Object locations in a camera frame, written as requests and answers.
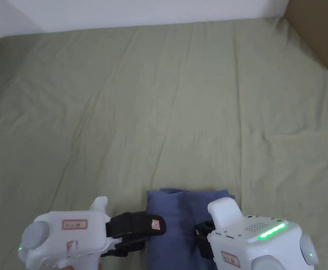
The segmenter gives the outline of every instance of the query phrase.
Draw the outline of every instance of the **folded blue fabric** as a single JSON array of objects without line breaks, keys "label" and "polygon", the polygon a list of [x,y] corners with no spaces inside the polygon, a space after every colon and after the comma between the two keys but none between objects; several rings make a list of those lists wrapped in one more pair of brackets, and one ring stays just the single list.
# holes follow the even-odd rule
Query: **folded blue fabric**
[{"label": "folded blue fabric", "polygon": [[195,244],[194,226],[211,220],[208,204],[231,197],[227,190],[189,192],[179,189],[148,191],[147,213],[164,218],[166,233],[148,243],[148,270],[214,270],[213,260],[200,256]]}]

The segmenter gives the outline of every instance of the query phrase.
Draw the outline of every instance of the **hand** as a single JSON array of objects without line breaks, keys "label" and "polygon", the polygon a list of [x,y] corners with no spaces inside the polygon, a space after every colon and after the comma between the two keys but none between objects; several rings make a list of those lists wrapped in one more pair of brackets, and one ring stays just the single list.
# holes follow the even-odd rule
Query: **hand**
[{"label": "hand", "polygon": [[[71,267],[71,266],[67,266],[67,267],[62,268],[61,270],[75,270],[75,269],[73,267]],[[98,270],[102,270],[101,264],[99,264]]]}]

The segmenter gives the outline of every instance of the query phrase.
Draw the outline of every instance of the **white wall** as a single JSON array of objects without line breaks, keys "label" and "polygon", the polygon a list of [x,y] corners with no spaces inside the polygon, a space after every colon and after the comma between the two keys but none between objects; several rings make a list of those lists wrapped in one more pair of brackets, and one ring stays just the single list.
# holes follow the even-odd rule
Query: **white wall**
[{"label": "white wall", "polygon": [[272,17],[288,0],[0,0],[0,36]]}]

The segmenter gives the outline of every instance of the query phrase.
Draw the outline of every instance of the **speaker grille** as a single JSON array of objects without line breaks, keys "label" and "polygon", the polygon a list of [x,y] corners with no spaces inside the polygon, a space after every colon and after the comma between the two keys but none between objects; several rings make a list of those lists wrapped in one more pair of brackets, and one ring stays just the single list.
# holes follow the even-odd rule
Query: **speaker grille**
[{"label": "speaker grille", "polygon": [[257,222],[253,225],[250,225],[249,227],[246,227],[244,230],[246,231],[258,231],[258,230],[261,230],[262,228],[268,226],[269,224],[266,224],[266,223],[260,223],[260,222]]}]

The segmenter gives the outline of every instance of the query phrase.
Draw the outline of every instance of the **white plastic casing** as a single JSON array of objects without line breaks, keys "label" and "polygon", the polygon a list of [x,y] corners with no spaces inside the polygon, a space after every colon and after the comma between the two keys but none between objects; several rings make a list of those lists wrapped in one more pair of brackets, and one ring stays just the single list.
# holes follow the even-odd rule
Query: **white plastic casing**
[{"label": "white plastic casing", "polygon": [[303,233],[300,238],[300,247],[302,255],[308,265],[316,265],[319,263],[315,247],[308,234]]},{"label": "white plastic casing", "polygon": [[25,256],[19,257],[25,260],[26,268],[73,266],[75,270],[97,270],[100,255],[121,241],[106,236],[106,223],[110,221],[106,203],[106,197],[98,197],[90,211],[55,211],[38,216],[32,225],[44,222],[49,236],[40,246],[28,250],[25,231],[19,247]]},{"label": "white plastic casing", "polygon": [[[208,235],[218,270],[250,270],[253,260],[264,255],[273,256],[286,270],[314,269],[305,262],[301,253],[302,231],[296,223],[269,217],[243,216],[231,198],[210,203],[208,211],[218,228]],[[285,224],[285,227],[265,239],[258,239],[280,224]]]}]

